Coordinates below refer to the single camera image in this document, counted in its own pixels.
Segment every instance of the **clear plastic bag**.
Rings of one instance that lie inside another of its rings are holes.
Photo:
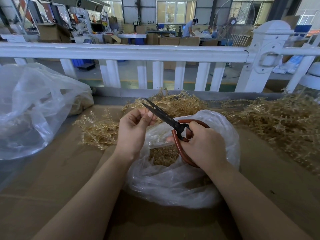
[[[0,160],[45,148],[68,115],[94,104],[90,87],[39,63],[0,67]]]
[[[201,110],[195,115],[175,118],[179,119],[201,120],[220,133],[226,143],[227,160],[239,169],[239,136],[226,117],[210,110]],[[149,161],[150,149],[171,145],[166,142],[166,138],[172,135],[171,130],[171,126],[161,123],[147,131],[140,157],[130,167],[124,189],[163,206],[212,207],[221,200],[221,196],[214,184],[197,186],[199,180],[206,176],[202,169],[186,164],[180,156],[169,167]]]

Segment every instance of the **green floor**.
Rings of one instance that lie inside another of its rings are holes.
[[[102,80],[79,80],[85,84],[88,84],[90,87],[104,87]],[[186,91],[194,91],[195,83],[184,83],[183,89]],[[205,90],[210,90],[210,83],[207,83]],[[221,84],[219,92],[234,92],[236,89],[236,84]],[[121,81],[121,88],[139,88],[138,81]],[[152,82],[149,81],[147,83],[147,88],[152,89]],[[167,88],[168,90],[174,89],[174,82],[172,81],[164,81],[163,88]]]

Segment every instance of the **scissors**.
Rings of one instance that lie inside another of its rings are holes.
[[[193,120],[193,119],[187,119],[187,120],[178,120],[175,121],[172,117],[170,117],[165,111],[163,111],[161,108],[159,108],[157,105],[155,105],[150,100],[145,100],[151,105],[146,105],[142,103],[149,111],[151,111],[154,115],[156,115],[158,118],[162,119],[164,122],[166,122],[168,125],[170,125],[173,130],[172,135],[174,138],[174,143],[176,144],[176,147],[178,149],[179,154],[181,155],[181,158],[189,165],[198,168],[197,164],[186,154],[186,152],[183,150],[181,146],[181,141],[189,142],[189,139],[193,137],[193,132],[190,129],[189,125],[187,123],[190,123],[191,121],[197,122],[198,124],[202,125],[204,128],[210,129],[210,127],[200,121],[200,120]],[[186,129],[186,137],[182,136],[182,133]]]

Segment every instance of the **blue shirt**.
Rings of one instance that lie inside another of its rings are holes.
[[[189,27],[191,27],[191,30],[192,30],[192,20],[189,21],[186,26],[184,27],[184,30],[183,30],[183,35],[182,35],[182,38],[184,37],[190,37],[190,32],[189,32]]]

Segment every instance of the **scissor handle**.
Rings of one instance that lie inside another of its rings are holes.
[[[202,122],[200,120],[192,120],[192,119],[189,119],[189,120],[188,119],[187,120],[178,120],[178,122],[181,123],[181,124],[182,123],[190,123],[192,121],[197,122],[199,125],[202,125],[206,129],[210,129],[209,125],[207,125],[206,123],[204,123],[204,122]],[[171,132],[172,132],[172,135],[173,135],[173,138],[174,138],[174,143],[176,144],[176,147],[178,149],[179,154],[181,155],[182,160],[185,161],[187,164],[195,167],[195,168],[199,168],[197,166],[197,164],[195,164],[194,161],[183,150],[183,148],[181,146],[180,139],[178,138],[178,135],[177,135],[177,131],[175,129],[173,129]],[[189,142],[189,139],[191,139],[193,137],[193,133],[189,128],[187,128],[187,130],[186,130],[186,137],[183,137],[183,141],[185,141],[185,142]]]

